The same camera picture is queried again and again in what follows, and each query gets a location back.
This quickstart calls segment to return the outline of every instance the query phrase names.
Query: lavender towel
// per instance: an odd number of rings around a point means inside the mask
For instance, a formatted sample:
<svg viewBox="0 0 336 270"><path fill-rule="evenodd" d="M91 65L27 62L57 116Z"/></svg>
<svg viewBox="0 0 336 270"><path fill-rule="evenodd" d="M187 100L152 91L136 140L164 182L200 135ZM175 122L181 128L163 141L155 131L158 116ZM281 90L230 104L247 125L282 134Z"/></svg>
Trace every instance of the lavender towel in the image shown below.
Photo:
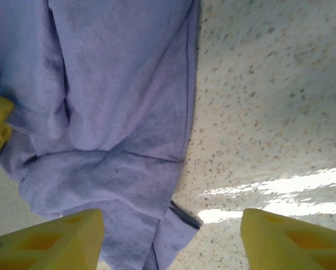
<svg viewBox="0 0 336 270"><path fill-rule="evenodd" d="M166 269L199 228L170 204L197 32L198 0L0 1L0 163L37 214L102 209L112 269Z"/></svg>

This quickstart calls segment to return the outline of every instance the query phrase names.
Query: tile floor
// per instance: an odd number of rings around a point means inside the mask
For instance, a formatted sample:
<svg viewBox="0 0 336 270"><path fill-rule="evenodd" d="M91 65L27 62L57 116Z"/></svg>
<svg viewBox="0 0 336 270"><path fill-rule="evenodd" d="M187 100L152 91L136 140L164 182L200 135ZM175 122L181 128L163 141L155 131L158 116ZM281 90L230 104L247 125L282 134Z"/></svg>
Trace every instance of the tile floor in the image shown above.
<svg viewBox="0 0 336 270"><path fill-rule="evenodd" d="M336 229L336 0L203 0L198 69L171 269L248 269L245 208ZM38 222L0 170L0 235Z"/></svg>

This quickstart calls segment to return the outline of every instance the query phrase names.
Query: terrazzo floor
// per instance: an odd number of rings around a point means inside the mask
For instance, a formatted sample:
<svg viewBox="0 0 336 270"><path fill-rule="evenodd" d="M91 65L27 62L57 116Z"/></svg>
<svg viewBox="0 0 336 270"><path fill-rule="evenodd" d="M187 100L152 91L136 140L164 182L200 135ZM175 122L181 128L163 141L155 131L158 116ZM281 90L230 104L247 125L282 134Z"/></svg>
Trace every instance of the terrazzo floor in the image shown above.
<svg viewBox="0 0 336 270"><path fill-rule="evenodd" d="M336 0L203 0L200 19L174 200L204 225L171 269L248 269L245 208L336 230ZM0 169L0 235L40 221Z"/></svg>

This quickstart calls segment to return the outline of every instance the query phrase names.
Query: purple cloth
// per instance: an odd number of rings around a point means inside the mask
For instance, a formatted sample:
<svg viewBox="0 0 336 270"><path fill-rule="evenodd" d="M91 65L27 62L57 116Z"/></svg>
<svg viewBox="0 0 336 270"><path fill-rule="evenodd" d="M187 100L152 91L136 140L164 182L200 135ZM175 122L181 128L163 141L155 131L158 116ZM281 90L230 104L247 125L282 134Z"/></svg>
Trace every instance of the purple cloth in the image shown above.
<svg viewBox="0 0 336 270"><path fill-rule="evenodd" d="M100 208L101 259L166 269L199 226L170 208L195 98L198 0L0 1L0 163L31 210Z"/></svg>

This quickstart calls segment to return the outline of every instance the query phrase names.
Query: speckled floor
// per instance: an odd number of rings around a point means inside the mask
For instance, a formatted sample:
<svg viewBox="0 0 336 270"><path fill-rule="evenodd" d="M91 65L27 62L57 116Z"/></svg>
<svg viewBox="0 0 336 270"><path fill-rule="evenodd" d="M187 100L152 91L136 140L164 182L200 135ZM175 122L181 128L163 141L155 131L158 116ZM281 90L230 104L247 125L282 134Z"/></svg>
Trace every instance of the speckled floor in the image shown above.
<svg viewBox="0 0 336 270"><path fill-rule="evenodd" d="M198 68L171 269L248 269L245 208L336 229L336 0L203 0ZM0 171L0 234L38 222Z"/></svg>

